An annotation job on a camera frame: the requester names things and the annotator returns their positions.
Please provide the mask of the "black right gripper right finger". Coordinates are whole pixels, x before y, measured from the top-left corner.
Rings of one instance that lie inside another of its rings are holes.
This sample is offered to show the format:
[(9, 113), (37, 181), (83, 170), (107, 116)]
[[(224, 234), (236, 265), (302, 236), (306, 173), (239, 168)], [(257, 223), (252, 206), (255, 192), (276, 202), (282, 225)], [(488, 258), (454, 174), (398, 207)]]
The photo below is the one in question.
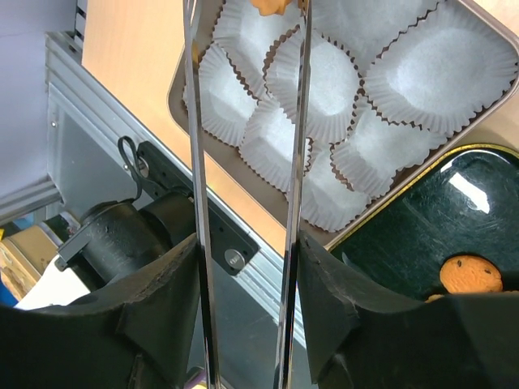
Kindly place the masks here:
[(298, 289), (311, 381), (321, 388), (515, 388), (518, 295), (423, 302), (386, 289), (311, 237)]

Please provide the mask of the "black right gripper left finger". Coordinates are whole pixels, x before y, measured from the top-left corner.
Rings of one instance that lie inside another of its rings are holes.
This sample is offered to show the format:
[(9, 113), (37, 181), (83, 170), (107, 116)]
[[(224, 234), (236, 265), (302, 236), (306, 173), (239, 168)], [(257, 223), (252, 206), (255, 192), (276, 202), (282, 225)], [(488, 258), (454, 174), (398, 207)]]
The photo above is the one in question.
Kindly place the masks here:
[(68, 306), (1, 308), (3, 388), (181, 388), (199, 304), (194, 235)]

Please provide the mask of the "plain round orange cookie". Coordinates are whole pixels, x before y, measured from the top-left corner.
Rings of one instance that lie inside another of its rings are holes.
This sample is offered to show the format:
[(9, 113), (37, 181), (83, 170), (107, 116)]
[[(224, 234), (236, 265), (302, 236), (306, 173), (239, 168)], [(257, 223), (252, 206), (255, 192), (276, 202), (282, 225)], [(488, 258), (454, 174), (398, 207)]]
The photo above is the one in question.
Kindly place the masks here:
[(251, 0), (251, 5), (260, 15), (283, 15), (291, 0)]

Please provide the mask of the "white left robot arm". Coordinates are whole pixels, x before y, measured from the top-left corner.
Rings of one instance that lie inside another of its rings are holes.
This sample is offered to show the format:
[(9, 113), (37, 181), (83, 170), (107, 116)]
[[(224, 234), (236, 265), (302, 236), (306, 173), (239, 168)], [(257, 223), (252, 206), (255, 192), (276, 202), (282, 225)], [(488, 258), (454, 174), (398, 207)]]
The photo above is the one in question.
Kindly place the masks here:
[(66, 306), (138, 271), (194, 231), (194, 204), (188, 194), (170, 192), (139, 210), (131, 201), (100, 203), (15, 307)]

